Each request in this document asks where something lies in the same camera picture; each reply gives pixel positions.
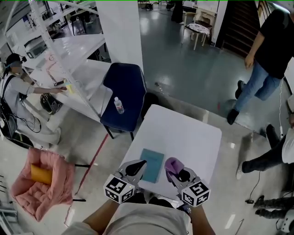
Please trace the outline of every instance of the red line on floor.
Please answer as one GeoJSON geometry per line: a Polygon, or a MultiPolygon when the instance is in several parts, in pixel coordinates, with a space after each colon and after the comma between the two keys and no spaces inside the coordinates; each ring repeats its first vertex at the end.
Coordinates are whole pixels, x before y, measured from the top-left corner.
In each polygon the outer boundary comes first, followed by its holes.
{"type": "MultiPolygon", "coordinates": [[[[104,145],[104,143],[105,143],[107,137],[108,137],[108,134],[106,134],[106,136],[104,137],[102,143],[100,144],[100,146],[99,146],[99,148],[98,148],[96,154],[94,155],[94,157],[93,157],[93,159],[92,159],[92,161],[91,161],[91,163],[90,163],[90,167],[86,170],[86,172],[85,172],[85,174],[84,174],[84,176],[83,176],[83,178],[82,178],[82,180],[81,180],[81,182],[80,182],[80,184],[79,184],[78,191],[77,191],[74,195],[77,195],[77,193],[79,192],[79,190],[80,190],[80,188],[81,188],[83,182],[84,182],[85,179],[86,179],[87,174],[89,173],[89,171],[90,171],[90,169],[91,169],[91,167],[92,167],[94,161],[96,160],[96,157],[98,156],[98,153],[99,153],[100,150],[102,149],[102,147],[103,147],[103,145],[104,145]]],[[[65,220],[64,220],[64,224],[65,224],[67,227],[68,227],[68,225],[67,225],[65,222],[66,222],[66,220],[68,219],[68,214],[69,214],[69,210],[70,210],[71,207],[72,207],[72,204],[71,204],[70,207],[68,208],[68,212],[67,212],[66,217],[65,217],[65,220]]]]}
{"type": "Polygon", "coordinates": [[[90,167],[86,170],[86,173],[84,174],[84,176],[83,176],[83,178],[82,178],[82,180],[81,180],[81,182],[80,182],[80,184],[79,184],[79,189],[78,189],[78,191],[77,191],[74,195],[77,195],[77,193],[79,192],[79,190],[80,190],[80,188],[81,188],[83,182],[85,181],[85,178],[86,178],[87,174],[89,173],[89,171],[90,171],[90,169],[91,169],[91,167],[92,167],[92,165],[93,165],[93,163],[94,163],[94,161],[95,161],[95,159],[96,159],[98,153],[99,153],[100,150],[102,149],[102,147],[103,147],[103,145],[104,145],[104,143],[105,143],[107,137],[108,137],[108,134],[106,134],[106,136],[104,137],[104,140],[103,140],[102,143],[100,144],[100,146],[99,146],[99,148],[98,148],[96,154],[94,155],[94,157],[93,157],[93,159],[92,159],[92,161],[91,161],[91,163],[90,163],[90,167]]]}

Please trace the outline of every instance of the teal book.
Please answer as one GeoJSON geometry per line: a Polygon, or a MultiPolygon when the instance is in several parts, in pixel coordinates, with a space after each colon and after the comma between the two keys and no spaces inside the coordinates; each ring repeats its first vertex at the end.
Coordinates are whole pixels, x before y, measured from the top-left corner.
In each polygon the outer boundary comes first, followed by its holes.
{"type": "Polygon", "coordinates": [[[148,149],[143,149],[140,159],[147,161],[147,167],[143,174],[142,180],[155,184],[158,179],[158,175],[164,159],[164,154],[148,149]]]}

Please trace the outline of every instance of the white cord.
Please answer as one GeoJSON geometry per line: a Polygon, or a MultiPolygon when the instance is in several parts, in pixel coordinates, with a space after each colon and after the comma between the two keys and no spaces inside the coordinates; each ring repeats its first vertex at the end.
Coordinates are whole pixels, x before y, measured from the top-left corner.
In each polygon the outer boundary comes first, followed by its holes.
{"type": "Polygon", "coordinates": [[[283,128],[282,128],[282,124],[281,124],[281,106],[282,106],[282,87],[283,87],[283,81],[284,81],[284,78],[282,79],[281,91],[280,91],[280,107],[279,107],[280,138],[283,137],[283,128]]]}

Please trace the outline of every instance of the pink cushioned armchair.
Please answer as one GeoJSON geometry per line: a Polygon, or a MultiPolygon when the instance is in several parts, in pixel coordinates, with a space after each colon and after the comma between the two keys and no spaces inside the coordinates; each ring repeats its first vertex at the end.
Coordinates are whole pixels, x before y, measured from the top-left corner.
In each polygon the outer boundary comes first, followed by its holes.
{"type": "Polygon", "coordinates": [[[74,164],[59,154],[30,148],[26,164],[11,188],[17,203],[37,221],[57,204],[70,205],[73,201],[74,164]],[[53,170],[52,184],[31,180],[31,164],[53,170]]]}

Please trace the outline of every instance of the yellow pillow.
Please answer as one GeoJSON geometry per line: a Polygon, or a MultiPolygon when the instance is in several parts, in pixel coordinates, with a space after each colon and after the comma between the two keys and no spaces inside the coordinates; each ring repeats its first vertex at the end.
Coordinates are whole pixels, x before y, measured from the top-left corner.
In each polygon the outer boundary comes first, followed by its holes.
{"type": "Polygon", "coordinates": [[[40,183],[44,183],[47,185],[51,185],[52,183],[52,171],[42,169],[40,167],[37,167],[35,165],[31,165],[31,175],[32,180],[40,183]]]}

